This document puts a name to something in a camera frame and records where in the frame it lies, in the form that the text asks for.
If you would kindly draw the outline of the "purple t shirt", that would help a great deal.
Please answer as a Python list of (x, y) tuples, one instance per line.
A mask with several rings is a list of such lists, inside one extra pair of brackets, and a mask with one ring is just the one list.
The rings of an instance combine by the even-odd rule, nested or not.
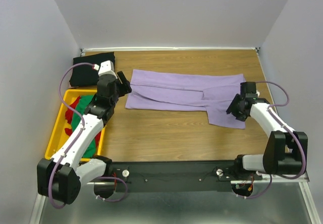
[(133, 70), (127, 109), (204, 111), (211, 125), (245, 129), (245, 123), (226, 113), (244, 82), (230, 76), (185, 75)]

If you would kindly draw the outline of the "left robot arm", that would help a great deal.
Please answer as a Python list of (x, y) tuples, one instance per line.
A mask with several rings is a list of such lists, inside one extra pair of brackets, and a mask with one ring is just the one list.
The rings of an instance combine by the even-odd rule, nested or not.
[(62, 209), (73, 203), (81, 187), (96, 178), (113, 183), (124, 182), (115, 176), (112, 160), (107, 157), (96, 156), (83, 165), (79, 162), (91, 141), (113, 116), (118, 99), (131, 91), (130, 82), (122, 71), (115, 75), (100, 75), (97, 92), (81, 115), (78, 127), (50, 159), (39, 161), (38, 193), (48, 197), (54, 208)]

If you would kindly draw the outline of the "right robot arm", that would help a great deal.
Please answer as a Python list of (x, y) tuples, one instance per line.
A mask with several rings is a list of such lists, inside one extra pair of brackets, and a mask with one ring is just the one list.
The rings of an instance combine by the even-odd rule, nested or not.
[(260, 172), (297, 179), (305, 173), (307, 135), (288, 126), (266, 99), (255, 94), (236, 94), (226, 113), (240, 121), (253, 118), (268, 136), (263, 154), (236, 157), (232, 167), (235, 178), (242, 180), (250, 172)]

